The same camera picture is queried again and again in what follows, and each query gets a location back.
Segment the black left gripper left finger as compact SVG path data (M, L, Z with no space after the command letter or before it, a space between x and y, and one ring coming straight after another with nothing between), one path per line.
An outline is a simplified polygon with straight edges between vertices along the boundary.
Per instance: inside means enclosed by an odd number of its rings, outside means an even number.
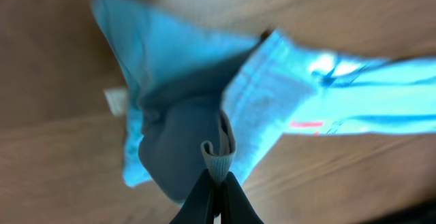
M170 224L213 224L215 182L204 170Z

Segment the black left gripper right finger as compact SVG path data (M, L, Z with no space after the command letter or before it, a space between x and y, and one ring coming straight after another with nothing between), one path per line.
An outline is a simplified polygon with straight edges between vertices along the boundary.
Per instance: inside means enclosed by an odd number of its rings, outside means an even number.
M232 172L228 172L220 186L220 191L219 210L221 224L264 223L256 214Z

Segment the light blue printed t-shirt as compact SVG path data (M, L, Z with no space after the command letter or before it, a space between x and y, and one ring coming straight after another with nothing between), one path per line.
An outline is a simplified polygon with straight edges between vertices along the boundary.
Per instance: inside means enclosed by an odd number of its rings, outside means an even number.
M394 62L189 25L92 0L127 83L123 180L183 203L204 170L245 181L285 134L435 131L435 58Z

